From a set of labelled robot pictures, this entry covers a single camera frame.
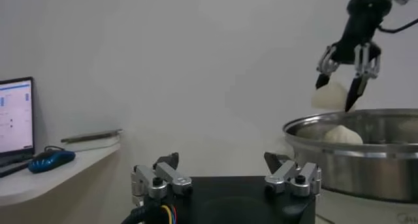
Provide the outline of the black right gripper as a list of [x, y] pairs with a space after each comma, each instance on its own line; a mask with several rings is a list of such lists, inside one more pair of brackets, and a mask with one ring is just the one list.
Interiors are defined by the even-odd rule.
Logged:
[[327, 46], [317, 64], [316, 89], [328, 84], [339, 63], [354, 64], [355, 77], [347, 94], [346, 112], [362, 97], [369, 79], [379, 75], [381, 48], [372, 42], [372, 38], [391, 7], [390, 0], [350, 0], [347, 6], [349, 19], [341, 39]]

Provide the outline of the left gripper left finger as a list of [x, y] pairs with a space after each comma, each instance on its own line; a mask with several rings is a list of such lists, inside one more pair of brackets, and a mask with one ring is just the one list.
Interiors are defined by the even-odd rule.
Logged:
[[131, 194], [135, 206], [144, 206], [146, 200], [163, 200], [169, 193], [188, 197], [193, 193], [193, 181], [177, 171], [178, 152], [161, 156], [152, 165], [135, 165], [131, 172]]

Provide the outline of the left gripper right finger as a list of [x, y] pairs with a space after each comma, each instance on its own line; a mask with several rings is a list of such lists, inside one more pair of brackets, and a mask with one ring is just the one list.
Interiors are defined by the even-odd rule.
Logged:
[[286, 155], [265, 152], [264, 159], [270, 170], [265, 176], [265, 191], [279, 195], [289, 191], [296, 197], [318, 195], [321, 190], [321, 169], [315, 163], [300, 166]]

